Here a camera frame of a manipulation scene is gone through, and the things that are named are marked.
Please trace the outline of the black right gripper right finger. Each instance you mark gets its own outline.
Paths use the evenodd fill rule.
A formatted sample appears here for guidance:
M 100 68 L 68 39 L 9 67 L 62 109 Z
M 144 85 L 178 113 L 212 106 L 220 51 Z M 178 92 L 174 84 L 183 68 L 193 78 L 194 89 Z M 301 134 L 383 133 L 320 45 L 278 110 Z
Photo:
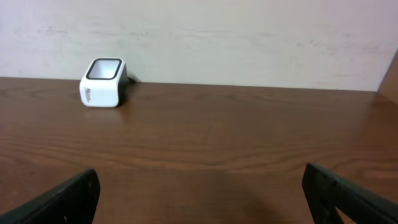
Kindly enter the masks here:
M 397 223 L 397 204 L 324 167 L 308 163 L 302 188 L 314 223 L 343 223 L 342 211 L 355 223 Z

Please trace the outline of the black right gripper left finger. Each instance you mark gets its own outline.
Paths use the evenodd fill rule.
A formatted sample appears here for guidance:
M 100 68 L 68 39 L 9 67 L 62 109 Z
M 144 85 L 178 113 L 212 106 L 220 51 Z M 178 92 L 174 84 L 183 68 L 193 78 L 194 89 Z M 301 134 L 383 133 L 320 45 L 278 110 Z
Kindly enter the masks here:
M 92 223 L 100 191 L 96 171 L 88 169 L 2 214 L 1 224 Z

